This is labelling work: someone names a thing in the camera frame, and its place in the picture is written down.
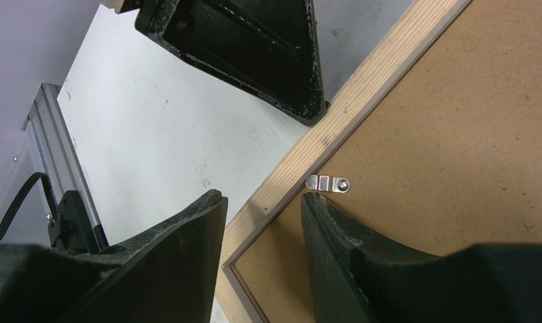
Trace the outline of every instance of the brown frame edge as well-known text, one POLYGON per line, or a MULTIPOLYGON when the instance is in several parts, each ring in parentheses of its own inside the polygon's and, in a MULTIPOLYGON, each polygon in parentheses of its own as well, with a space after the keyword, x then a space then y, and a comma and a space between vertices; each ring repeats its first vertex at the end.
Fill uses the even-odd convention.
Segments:
POLYGON ((235 261, 471 1, 415 0, 226 227, 215 296, 229 321, 268 322, 235 261))

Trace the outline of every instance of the gray wall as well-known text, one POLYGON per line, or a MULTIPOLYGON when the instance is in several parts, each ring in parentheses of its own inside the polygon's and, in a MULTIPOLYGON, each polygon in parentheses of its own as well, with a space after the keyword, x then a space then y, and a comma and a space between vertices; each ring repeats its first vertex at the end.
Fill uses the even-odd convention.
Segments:
POLYGON ((62 85, 100 0, 0 1, 0 187, 42 82, 62 85))

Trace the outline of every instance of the table surface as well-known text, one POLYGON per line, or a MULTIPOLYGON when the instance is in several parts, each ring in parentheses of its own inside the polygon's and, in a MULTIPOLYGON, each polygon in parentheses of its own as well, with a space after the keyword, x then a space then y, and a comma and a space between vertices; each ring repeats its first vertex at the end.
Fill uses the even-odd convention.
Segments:
MULTIPOLYGON (((327 99, 411 0, 386 2, 315 0, 327 99)), ((148 40, 136 15, 100 7, 58 97, 111 244, 210 188, 229 197, 229 222, 305 130, 148 40)), ((217 303, 212 322, 226 322, 217 303)))

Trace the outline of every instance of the screw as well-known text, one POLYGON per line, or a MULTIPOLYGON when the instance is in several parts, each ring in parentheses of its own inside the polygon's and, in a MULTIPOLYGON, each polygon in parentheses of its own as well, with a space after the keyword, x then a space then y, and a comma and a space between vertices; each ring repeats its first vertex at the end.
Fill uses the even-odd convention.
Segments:
POLYGON ((350 187, 350 183, 347 180, 340 180, 338 182, 338 189, 341 191, 346 191, 350 187))

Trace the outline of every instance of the brown fiberboard panel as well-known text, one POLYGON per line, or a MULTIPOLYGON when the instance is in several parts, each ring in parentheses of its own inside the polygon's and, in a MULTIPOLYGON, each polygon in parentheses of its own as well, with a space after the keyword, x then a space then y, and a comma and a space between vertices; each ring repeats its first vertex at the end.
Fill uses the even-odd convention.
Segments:
MULTIPOLYGON (((444 255, 542 242, 542 1, 474 1, 321 168, 336 205, 444 255)), ((300 194, 237 260, 271 322, 313 322, 300 194)))

